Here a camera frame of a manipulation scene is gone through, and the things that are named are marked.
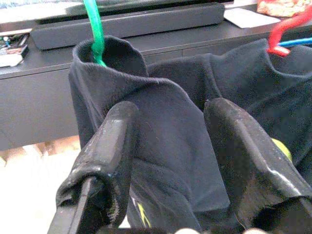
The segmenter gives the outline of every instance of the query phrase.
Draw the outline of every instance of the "black fabric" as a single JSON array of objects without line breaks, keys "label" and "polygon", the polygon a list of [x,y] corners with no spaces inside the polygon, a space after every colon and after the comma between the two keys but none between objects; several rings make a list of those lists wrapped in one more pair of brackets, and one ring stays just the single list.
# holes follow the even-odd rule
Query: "black fabric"
[{"label": "black fabric", "polygon": [[204,100],[219,97],[245,109],[270,137],[286,145],[312,185],[312,48],[296,46],[285,58],[268,55],[267,48],[262,39],[222,56],[152,64],[149,74],[181,85],[201,110]]},{"label": "black fabric", "polygon": [[[176,83],[149,78],[142,56],[126,41],[106,37],[103,60],[107,67],[92,63],[91,44],[86,41],[74,49],[69,75],[81,146],[113,105],[133,102],[141,119],[129,222],[135,227],[150,222],[169,232],[182,227],[201,231],[194,212],[229,205],[203,112]],[[137,218],[139,207],[147,220]]]}]

